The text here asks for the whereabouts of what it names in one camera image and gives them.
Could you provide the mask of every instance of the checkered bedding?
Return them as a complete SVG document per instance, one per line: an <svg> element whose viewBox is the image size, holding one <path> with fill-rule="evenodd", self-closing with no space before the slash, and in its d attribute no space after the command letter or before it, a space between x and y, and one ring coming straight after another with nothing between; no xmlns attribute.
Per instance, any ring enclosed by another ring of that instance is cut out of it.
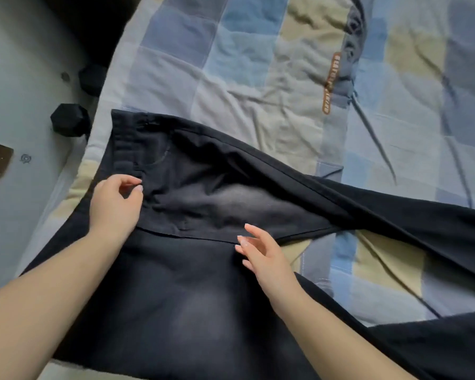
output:
<svg viewBox="0 0 475 380"><path fill-rule="evenodd" d="M201 122L307 174L475 208L475 0L142 0L77 178L18 272L88 189L113 108ZM365 324L475 310L475 278L404 243L355 231L289 248Z"/></svg>

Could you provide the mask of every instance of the person's left hand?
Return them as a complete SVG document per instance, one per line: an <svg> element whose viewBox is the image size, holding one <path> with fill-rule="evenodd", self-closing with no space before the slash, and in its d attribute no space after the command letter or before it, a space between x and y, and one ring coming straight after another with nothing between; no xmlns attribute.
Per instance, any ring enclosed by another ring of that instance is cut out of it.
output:
<svg viewBox="0 0 475 380"><path fill-rule="evenodd" d="M143 201L141 179L112 175L95 186L89 207L89 233L104 240L124 243L139 220ZM128 198L121 192L134 187Z"/></svg>

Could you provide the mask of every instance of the white floor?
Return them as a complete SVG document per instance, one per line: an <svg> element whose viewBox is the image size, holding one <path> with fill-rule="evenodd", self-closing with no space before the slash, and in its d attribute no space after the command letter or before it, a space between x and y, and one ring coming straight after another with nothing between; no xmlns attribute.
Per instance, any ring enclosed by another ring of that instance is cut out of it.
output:
<svg viewBox="0 0 475 380"><path fill-rule="evenodd" d="M72 147L52 132L50 115L60 103L89 103L77 80L86 61L41 0L0 0L0 143L14 149L0 180L0 286L13 277Z"/></svg>

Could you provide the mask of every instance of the person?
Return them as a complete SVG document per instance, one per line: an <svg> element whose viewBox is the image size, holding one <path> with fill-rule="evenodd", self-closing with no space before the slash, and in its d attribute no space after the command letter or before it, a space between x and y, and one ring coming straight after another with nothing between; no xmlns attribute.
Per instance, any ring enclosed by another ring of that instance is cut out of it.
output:
<svg viewBox="0 0 475 380"><path fill-rule="evenodd" d="M141 180L113 175L99 182L89 210L89 232L0 289L0 380L36 379L96 290L139 219ZM127 198L125 191L130 191ZM257 277L324 380L412 380L414 377L311 299L276 241L246 224L235 250Z"/></svg>

